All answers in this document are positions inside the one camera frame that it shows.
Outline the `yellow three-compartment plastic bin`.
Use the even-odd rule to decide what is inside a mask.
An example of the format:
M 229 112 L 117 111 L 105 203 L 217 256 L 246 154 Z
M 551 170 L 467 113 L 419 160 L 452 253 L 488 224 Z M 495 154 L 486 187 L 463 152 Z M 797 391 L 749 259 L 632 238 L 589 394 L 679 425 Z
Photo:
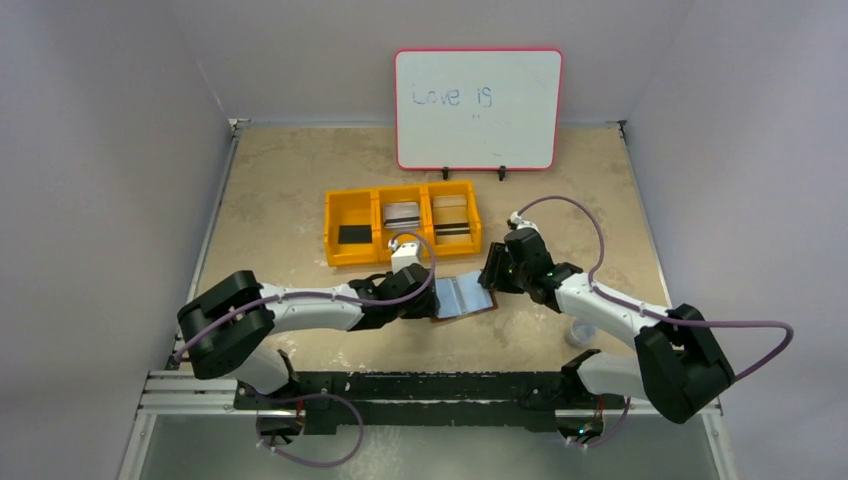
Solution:
M 478 254 L 482 222 L 469 181 L 328 191 L 324 250 L 332 267 L 386 263 L 389 242 L 414 231 L 438 257 Z

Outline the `small clear plastic cup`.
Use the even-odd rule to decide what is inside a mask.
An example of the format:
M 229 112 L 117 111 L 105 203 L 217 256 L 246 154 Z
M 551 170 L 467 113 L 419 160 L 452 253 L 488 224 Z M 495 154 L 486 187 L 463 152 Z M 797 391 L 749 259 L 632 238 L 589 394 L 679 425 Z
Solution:
M 564 335 L 565 342 L 571 347 L 587 349 L 597 336 L 597 328 L 583 319 L 575 319 Z

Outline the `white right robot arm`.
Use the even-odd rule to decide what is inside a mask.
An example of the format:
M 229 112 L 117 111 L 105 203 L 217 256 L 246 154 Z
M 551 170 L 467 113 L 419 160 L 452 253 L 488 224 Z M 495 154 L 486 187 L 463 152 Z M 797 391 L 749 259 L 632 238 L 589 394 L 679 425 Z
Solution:
M 735 381 L 698 309 L 688 304 L 674 309 L 639 306 L 630 297 L 614 301 L 580 267 L 554 262 L 532 228 L 511 231 L 503 241 L 491 243 L 478 281 L 487 290 L 526 294 L 633 350 L 627 356 L 587 349 L 567 362 L 561 392 L 573 406 L 584 407 L 599 395 L 618 395 L 646 400 L 665 419 L 683 424 Z

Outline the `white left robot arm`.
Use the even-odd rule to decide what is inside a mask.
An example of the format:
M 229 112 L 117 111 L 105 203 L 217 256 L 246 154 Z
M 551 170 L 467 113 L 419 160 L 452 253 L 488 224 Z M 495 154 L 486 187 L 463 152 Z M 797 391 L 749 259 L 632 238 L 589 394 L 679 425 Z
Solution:
M 261 283 L 237 271 L 184 305 L 177 323 L 185 344 L 175 354 L 201 380 L 230 376 L 272 408 L 297 399 L 298 382 L 286 354 L 264 341 L 284 332 L 377 330 L 397 319 L 437 313 L 434 272 L 413 263 L 331 288 L 298 289 Z

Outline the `black card in bin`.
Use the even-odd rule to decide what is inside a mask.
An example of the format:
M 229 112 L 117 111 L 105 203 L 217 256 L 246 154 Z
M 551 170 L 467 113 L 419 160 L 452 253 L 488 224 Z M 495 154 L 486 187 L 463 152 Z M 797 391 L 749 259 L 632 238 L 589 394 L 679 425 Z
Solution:
M 372 229 L 370 225 L 341 225 L 338 229 L 339 245 L 370 244 Z

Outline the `striped card stack in bin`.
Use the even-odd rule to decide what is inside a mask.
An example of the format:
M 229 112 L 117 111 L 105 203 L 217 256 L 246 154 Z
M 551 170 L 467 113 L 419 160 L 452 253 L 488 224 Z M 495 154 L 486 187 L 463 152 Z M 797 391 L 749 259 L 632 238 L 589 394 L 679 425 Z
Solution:
M 420 205 L 414 201 L 386 203 L 382 217 L 383 227 L 390 231 L 417 230 L 421 226 Z

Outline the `pink-framed whiteboard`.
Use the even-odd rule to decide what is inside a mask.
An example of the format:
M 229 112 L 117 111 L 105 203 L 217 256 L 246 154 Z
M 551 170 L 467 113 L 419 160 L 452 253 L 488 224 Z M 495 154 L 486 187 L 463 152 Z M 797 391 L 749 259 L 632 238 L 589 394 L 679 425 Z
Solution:
M 394 57 L 404 170 L 545 170 L 555 158 L 556 48 L 407 48 Z

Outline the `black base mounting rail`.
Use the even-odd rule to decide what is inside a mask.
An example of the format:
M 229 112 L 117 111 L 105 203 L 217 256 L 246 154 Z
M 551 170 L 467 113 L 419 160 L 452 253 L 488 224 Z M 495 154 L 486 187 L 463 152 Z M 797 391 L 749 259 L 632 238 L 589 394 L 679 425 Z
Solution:
M 584 391 L 561 371 L 343 372 L 302 371 L 287 388 L 256 393 L 237 384 L 237 410 L 290 410 L 308 435 L 342 425 L 520 427 L 588 440 L 600 435 L 606 413 L 625 405 L 618 395 Z

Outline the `aluminium frame rail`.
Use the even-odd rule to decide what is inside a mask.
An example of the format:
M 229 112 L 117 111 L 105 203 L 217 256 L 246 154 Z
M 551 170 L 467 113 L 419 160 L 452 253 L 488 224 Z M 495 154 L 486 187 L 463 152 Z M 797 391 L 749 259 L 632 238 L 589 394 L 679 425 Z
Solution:
M 223 415 L 235 411 L 234 379 L 199 380 L 189 371 L 151 371 L 137 412 L 151 415 Z

